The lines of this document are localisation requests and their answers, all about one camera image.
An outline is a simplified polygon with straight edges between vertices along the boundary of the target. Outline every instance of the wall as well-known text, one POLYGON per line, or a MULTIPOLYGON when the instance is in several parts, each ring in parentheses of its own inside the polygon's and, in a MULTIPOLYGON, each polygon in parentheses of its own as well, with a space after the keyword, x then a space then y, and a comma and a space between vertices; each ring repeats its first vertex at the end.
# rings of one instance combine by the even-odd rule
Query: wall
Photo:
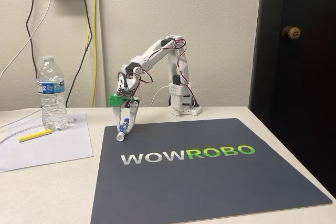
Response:
MULTIPOLYGON (((31 0, 1 0, 0 70, 28 39, 25 22, 31 0)), ((103 41, 97 48, 98 103, 105 106, 106 95, 115 93, 117 73, 136 55, 166 35, 183 35, 192 89, 203 106, 247 105, 259 0, 100 0, 103 41)), ((48 0, 35 0, 29 23, 38 24, 48 0)), ((92 0, 88 0, 89 10, 92 0)), ((97 11, 97 41, 100 14, 97 11)), ((54 55, 65 75, 66 95, 81 60, 86 33, 83 0, 52 0, 49 13, 33 38, 37 66, 43 55, 54 55)), ((167 61, 151 71, 151 85, 142 84, 138 95, 149 106, 156 91, 169 83, 167 61)), ((69 106, 90 106, 93 77, 92 48, 87 53, 69 106)), ((167 105, 167 90, 155 106, 167 105)), ((30 45, 13 62, 0 82, 0 110, 40 107, 36 91, 30 45)))
MULTIPOLYGON (((34 11, 29 23, 31 32, 45 13, 48 1, 35 0, 34 11)), ((30 5, 31 0, 1 0, 0 70, 5 68, 29 38, 25 23, 30 5)), ((92 0, 88 0, 88 8, 91 17, 92 0)), ((55 62, 65 76, 66 95, 68 95, 84 53, 85 36, 86 15, 83 0, 52 0, 44 22, 33 37, 37 68, 43 62, 43 55, 54 55, 55 62)), ((28 44, 4 73, 0 82, 0 111, 40 107, 35 72, 31 60, 30 44, 28 44)), ((91 47, 72 90, 68 103, 69 107, 90 106, 92 78, 93 52, 91 47)))
MULTIPOLYGON (((190 81, 203 106, 247 106, 259 0, 101 0, 104 60, 108 93, 117 73, 136 55, 166 35, 183 35, 190 81)), ((149 106, 169 83, 167 60, 150 71, 151 85, 139 89, 149 106)), ((168 91, 154 106, 167 106, 168 91)))

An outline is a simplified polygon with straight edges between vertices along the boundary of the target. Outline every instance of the bottle label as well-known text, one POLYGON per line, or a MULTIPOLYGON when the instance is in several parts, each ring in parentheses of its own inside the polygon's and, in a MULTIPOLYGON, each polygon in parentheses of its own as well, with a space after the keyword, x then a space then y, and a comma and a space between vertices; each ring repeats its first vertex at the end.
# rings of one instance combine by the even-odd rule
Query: bottle label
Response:
POLYGON ((64 91, 64 81, 55 82, 37 82, 38 92, 40 94, 56 94, 64 91))

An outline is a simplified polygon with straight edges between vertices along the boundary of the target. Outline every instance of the yellow highlighter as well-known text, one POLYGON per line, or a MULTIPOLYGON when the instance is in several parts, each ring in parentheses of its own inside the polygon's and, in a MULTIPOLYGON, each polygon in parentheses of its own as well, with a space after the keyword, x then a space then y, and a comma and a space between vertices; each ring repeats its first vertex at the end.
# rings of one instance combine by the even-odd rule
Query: yellow highlighter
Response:
POLYGON ((24 141, 27 141, 27 140, 30 140, 30 139, 33 139, 33 138, 48 135, 51 132, 52 132, 51 129, 47 129, 45 131, 39 131, 39 132, 28 134, 28 135, 25 135, 25 136, 20 136, 20 137, 17 138, 17 140, 21 143, 21 142, 24 142, 24 141))

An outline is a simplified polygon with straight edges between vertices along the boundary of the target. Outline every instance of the white table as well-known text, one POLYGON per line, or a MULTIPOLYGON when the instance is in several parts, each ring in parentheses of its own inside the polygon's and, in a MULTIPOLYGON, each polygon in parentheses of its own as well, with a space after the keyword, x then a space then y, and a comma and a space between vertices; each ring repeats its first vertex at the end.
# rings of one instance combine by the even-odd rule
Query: white table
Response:
MULTIPOLYGON (((139 108, 137 123, 238 118, 334 202, 335 198, 307 171, 246 107, 208 107, 197 117, 174 117, 167 108, 139 108)), ((0 126, 37 109, 0 112, 0 126)), ((85 111, 94 157, 0 173, 0 223, 90 223, 104 128, 114 125, 111 108, 85 111)), ((40 116, 40 112, 31 117, 40 116)), ((0 129, 0 139, 4 137, 0 129)), ((197 224, 336 223, 336 204, 194 222, 197 224)))

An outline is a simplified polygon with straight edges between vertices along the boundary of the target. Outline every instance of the red wire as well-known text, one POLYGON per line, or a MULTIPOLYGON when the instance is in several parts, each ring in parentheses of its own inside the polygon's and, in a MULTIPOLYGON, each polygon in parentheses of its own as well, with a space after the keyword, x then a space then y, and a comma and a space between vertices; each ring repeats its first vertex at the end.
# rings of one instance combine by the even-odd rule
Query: red wire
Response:
POLYGON ((161 50, 161 48, 160 49, 158 49, 157 51, 155 51, 154 53, 152 53, 148 58, 151 58, 154 54, 156 54, 158 51, 160 51, 161 50))
MULTIPOLYGON (((133 74, 136 74, 137 76, 139 76, 139 83, 138 83, 138 85, 136 85, 136 88, 135 88, 134 91, 133 91, 133 96, 132 96, 132 99, 133 99, 135 93, 137 92, 137 90, 138 90, 138 88, 139 88, 139 86, 140 86, 140 83, 141 83, 141 75, 139 75, 139 74, 137 74, 137 73, 135 73, 135 72, 129 72, 129 73, 126 75, 126 77, 127 77, 130 73, 133 73, 133 74)), ((127 101, 126 106, 128 106, 128 105, 130 104, 130 102, 131 102, 132 99, 130 99, 130 100, 127 101)))
POLYGON ((167 48, 163 48, 163 49, 171 49, 171 48, 174 48, 174 49, 180 49, 180 48, 183 48, 186 44, 185 40, 184 39, 180 39, 180 40, 174 40, 176 44, 178 43, 182 43, 183 46, 182 47, 167 47, 167 48))
POLYGON ((180 41, 184 41, 183 43, 186 43, 185 39, 178 39, 178 40, 174 40, 175 42, 180 42, 180 41))
POLYGON ((146 70, 142 69, 142 72, 145 72, 145 74, 147 74, 149 76, 149 78, 151 78, 151 82, 147 82, 147 81, 143 81, 143 80, 141 80, 141 81, 144 82, 144 83, 152 84, 153 83, 153 78, 151 77, 151 75, 146 70))
MULTIPOLYGON (((185 51, 186 51, 186 49, 176 58, 176 65, 177 65, 177 67, 179 68, 180 66, 179 66, 179 57, 181 56, 181 55, 183 55, 184 53, 185 53, 185 51)), ((185 84, 183 84, 182 83, 182 85, 184 85, 184 86, 186 86, 187 87, 187 89, 190 91, 190 93, 191 93, 191 95, 192 95, 192 98, 193 98, 193 101, 194 101, 194 104, 193 104, 193 106, 195 106, 195 97, 194 97, 194 93, 191 91, 191 88, 189 88, 189 86, 188 86, 188 81, 187 81, 187 79, 183 76, 183 74, 182 74, 182 71, 179 71, 180 72, 180 75, 182 76, 182 78, 185 80, 185 84)))

